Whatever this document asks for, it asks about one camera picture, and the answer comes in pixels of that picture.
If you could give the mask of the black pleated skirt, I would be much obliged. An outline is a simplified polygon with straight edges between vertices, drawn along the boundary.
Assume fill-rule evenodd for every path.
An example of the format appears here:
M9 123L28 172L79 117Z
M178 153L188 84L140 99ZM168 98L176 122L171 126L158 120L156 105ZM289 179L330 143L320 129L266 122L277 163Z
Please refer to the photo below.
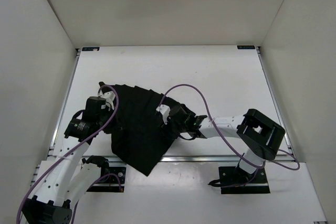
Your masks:
M160 103L171 108L181 103L138 86L115 84L113 88L119 97L118 109L105 128L111 135L111 150L122 161L149 176L177 139L162 128L162 117L156 108Z

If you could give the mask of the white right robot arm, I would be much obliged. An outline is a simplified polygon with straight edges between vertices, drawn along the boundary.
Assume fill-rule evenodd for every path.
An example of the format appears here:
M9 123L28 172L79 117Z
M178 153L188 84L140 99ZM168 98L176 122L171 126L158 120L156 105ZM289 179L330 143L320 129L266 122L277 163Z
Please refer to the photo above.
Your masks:
M163 128L178 137L187 133L189 141L196 138L236 138L248 147L235 169L236 178L248 182L264 162L274 161L285 135L285 129L256 109L245 114L211 119L207 115L197 116L186 106L169 107L162 104L156 108L162 117Z

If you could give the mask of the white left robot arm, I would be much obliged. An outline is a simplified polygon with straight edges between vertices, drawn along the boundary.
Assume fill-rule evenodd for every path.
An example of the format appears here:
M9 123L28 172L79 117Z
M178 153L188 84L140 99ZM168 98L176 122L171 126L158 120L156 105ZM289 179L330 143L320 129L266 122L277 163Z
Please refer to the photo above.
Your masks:
M119 106L112 91L89 97L85 109L70 120L59 155L24 196L18 215L28 223L71 223L74 210L85 192L110 174L108 160L84 158L94 137L106 132Z

